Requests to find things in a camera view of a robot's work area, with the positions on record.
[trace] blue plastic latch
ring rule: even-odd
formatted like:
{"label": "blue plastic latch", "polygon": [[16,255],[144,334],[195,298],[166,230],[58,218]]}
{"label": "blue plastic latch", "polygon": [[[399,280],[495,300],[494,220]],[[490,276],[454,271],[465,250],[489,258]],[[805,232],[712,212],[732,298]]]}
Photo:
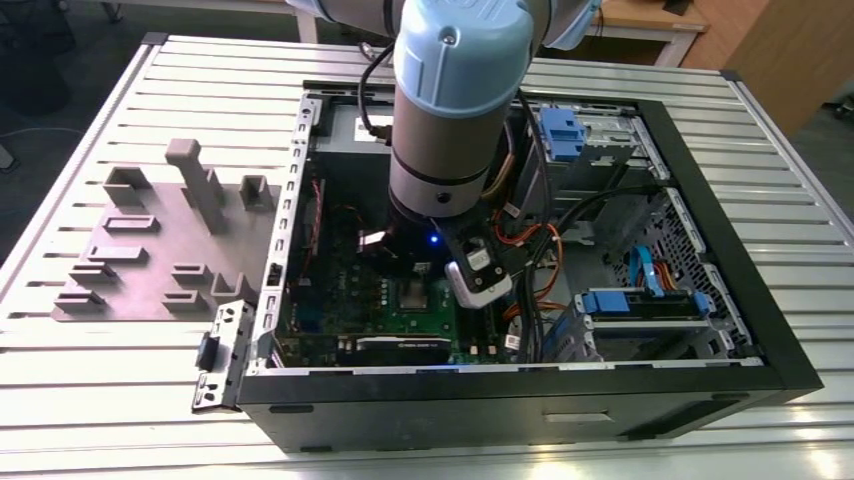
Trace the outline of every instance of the blue plastic latch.
{"label": "blue plastic latch", "polygon": [[708,317],[712,313],[712,305],[709,304],[709,296],[704,292],[694,292],[694,302],[697,303],[697,309],[704,317]]}
{"label": "blue plastic latch", "polygon": [[582,294],[582,305],[585,306],[585,311],[582,313],[597,313],[599,311],[599,306],[597,305],[597,297],[594,297],[593,293]]}
{"label": "blue plastic latch", "polygon": [[587,128],[575,118],[575,112],[561,108],[543,108],[539,119],[551,159],[555,162],[577,160],[585,149]]}
{"label": "blue plastic latch", "polygon": [[643,268],[643,278],[646,279],[646,286],[653,291],[654,297],[664,297],[665,290],[658,284],[658,277],[656,276],[656,265],[653,264],[653,253],[645,246],[637,246],[631,249],[631,256],[629,257],[629,283],[634,286],[638,280],[638,269]]}
{"label": "blue plastic latch", "polygon": [[629,300],[623,292],[595,292],[594,295],[601,312],[629,312]]}

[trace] slotted aluminum surface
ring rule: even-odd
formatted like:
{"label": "slotted aluminum surface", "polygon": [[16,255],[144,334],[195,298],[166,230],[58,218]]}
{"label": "slotted aluminum surface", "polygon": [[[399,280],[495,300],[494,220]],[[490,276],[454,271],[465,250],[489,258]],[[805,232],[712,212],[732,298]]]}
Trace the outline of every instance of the slotted aluminum surface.
{"label": "slotted aluminum surface", "polygon": [[[347,47],[171,37],[140,48],[0,271],[0,472],[111,479],[345,478],[342,471],[366,479],[854,476],[852,228],[749,93],[714,72],[537,61],[525,88],[668,105],[825,381],[788,406],[741,413],[670,442],[286,456],[245,416],[190,414],[206,324],[51,320],[108,202],[99,183],[110,169],[140,165],[154,181],[176,181],[166,144],[195,137],[220,181],[265,174],[282,184],[303,81],[357,81],[365,66]],[[391,71],[377,79],[391,82]]]}

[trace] motherboard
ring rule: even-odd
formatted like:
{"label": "motherboard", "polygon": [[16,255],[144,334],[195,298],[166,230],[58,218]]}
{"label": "motherboard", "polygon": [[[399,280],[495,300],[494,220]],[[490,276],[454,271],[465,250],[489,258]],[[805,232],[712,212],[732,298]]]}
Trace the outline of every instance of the motherboard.
{"label": "motherboard", "polygon": [[282,366],[501,363],[498,310],[461,308],[443,275],[378,272],[358,255],[359,209],[322,191],[309,190],[302,243],[291,249]]}

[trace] wooden desk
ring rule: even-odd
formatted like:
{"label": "wooden desk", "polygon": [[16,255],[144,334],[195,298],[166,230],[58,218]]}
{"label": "wooden desk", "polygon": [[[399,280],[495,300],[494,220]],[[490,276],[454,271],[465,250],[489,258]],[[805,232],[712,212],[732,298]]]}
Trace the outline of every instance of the wooden desk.
{"label": "wooden desk", "polygon": [[[606,0],[602,36],[665,42],[656,66],[678,67],[709,22],[693,4],[684,16],[662,10],[664,5],[664,0]],[[599,21],[597,17],[589,36],[598,34]]]}
{"label": "wooden desk", "polygon": [[[112,21],[120,19],[118,4],[99,2]],[[207,8],[214,10],[238,10],[263,13],[285,13],[297,16],[299,26],[299,38],[303,43],[318,43],[318,25],[314,16],[295,10],[285,3],[285,0],[122,0],[119,3]],[[660,67],[678,67],[682,58],[692,48],[697,34],[709,28],[709,22],[694,6],[689,8],[685,16],[674,15],[662,10],[664,0],[606,0],[602,10],[605,12],[605,28],[602,35],[614,38],[635,40],[656,40],[665,42],[666,46],[658,57],[656,65]],[[598,34],[597,17],[587,35]]]}

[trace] robotic arm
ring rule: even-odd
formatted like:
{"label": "robotic arm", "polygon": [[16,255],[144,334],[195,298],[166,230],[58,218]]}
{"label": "robotic arm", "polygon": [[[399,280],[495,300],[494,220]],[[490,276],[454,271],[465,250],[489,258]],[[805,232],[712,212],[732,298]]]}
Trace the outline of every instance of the robotic arm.
{"label": "robotic arm", "polygon": [[483,239],[473,243],[477,228],[461,219],[479,203],[534,53],[543,44],[574,48],[602,2],[287,2],[329,21],[397,37],[391,202],[407,218],[433,222],[442,232],[455,260],[446,273],[457,297],[463,306],[481,308],[513,283],[495,248]]}

